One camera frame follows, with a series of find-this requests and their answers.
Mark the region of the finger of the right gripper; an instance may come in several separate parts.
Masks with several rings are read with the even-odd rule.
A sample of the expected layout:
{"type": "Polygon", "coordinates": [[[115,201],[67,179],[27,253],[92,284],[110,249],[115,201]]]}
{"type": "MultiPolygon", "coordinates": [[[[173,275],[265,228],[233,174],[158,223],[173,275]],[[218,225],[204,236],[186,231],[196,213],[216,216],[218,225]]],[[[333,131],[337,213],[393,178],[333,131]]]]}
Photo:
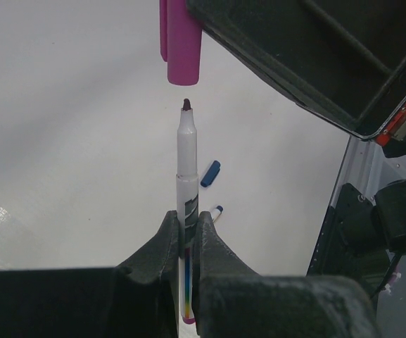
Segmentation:
{"type": "Polygon", "coordinates": [[[188,1],[191,15],[259,78],[358,137],[406,98],[406,1],[188,1]]]}

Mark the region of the blue pen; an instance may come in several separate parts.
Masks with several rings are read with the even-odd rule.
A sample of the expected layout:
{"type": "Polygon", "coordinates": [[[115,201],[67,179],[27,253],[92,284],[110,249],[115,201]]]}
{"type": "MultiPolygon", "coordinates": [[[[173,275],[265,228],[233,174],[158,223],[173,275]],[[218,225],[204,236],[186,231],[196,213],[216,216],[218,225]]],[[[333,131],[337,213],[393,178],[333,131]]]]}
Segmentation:
{"type": "Polygon", "coordinates": [[[223,207],[221,205],[218,205],[216,207],[214,207],[211,211],[211,218],[212,218],[212,222],[215,223],[217,221],[217,219],[222,215],[223,213],[223,207]]]}

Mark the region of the purple pen cap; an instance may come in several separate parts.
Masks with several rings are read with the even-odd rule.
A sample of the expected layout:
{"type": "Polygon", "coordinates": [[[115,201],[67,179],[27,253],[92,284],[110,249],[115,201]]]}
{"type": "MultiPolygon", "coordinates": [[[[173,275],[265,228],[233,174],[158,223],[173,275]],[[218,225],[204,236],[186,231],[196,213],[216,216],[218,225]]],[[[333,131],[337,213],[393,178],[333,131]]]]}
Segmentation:
{"type": "Polygon", "coordinates": [[[160,55],[167,64],[168,82],[192,86],[199,81],[201,24],[191,16],[185,0],[160,0],[160,55]]]}

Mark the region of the purple pen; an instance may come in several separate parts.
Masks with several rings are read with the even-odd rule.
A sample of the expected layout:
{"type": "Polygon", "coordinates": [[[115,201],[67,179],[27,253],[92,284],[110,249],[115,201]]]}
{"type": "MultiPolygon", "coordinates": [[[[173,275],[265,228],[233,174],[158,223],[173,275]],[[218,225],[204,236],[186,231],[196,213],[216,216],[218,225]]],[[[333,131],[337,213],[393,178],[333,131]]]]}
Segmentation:
{"type": "Polygon", "coordinates": [[[179,221],[180,311],[184,323],[195,323],[192,310],[193,245],[198,222],[199,177],[197,129],[188,99],[183,101],[177,129],[177,219],[179,221]]]}

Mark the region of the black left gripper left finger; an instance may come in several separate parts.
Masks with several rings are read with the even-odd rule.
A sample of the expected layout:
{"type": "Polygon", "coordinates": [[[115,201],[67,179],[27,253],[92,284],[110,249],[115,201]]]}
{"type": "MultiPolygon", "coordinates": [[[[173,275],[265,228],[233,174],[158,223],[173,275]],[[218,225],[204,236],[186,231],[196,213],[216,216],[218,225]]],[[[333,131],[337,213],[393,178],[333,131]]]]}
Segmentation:
{"type": "Polygon", "coordinates": [[[0,337],[176,337],[175,211],[119,265],[0,270],[0,337]]]}

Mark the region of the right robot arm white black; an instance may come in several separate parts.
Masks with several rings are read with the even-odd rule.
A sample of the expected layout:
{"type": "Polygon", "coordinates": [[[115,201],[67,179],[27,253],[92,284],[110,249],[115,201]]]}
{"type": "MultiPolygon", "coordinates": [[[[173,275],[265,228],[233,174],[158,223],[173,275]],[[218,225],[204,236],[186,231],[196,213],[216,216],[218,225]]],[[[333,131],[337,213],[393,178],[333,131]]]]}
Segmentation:
{"type": "MultiPolygon", "coordinates": [[[[406,1],[188,1],[204,30],[302,109],[406,155],[406,1]]],[[[305,277],[253,272],[206,215],[196,235],[201,337],[379,337],[375,304],[406,255],[406,179],[372,198],[346,156],[305,277]]]]}

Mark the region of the blue pen cap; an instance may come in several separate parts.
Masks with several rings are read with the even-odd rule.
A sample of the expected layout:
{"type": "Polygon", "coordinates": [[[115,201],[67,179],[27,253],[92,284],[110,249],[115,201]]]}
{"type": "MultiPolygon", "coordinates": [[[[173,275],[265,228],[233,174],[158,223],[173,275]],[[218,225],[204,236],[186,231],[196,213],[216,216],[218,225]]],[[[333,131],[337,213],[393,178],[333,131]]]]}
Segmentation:
{"type": "Polygon", "coordinates": [[[213,161],[210,167],[206,170],[205,175],[200,181],[200,185],[203,188],[209,187],[218,176],[221,169],[221,163],[219,161],[213,161]]]}

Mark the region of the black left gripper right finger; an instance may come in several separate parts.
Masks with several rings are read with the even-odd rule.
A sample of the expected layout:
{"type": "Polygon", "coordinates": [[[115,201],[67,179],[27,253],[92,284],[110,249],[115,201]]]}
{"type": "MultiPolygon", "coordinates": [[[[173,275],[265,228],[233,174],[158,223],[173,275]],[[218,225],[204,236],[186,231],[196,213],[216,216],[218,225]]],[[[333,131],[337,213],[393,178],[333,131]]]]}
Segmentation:
{"type": "Polygon", "coordinates": [[[221,239],[209,212],[194,237],[192,309],[200,337],[380,337],[371,302],[341,276],[264,276],[221,239]]]}

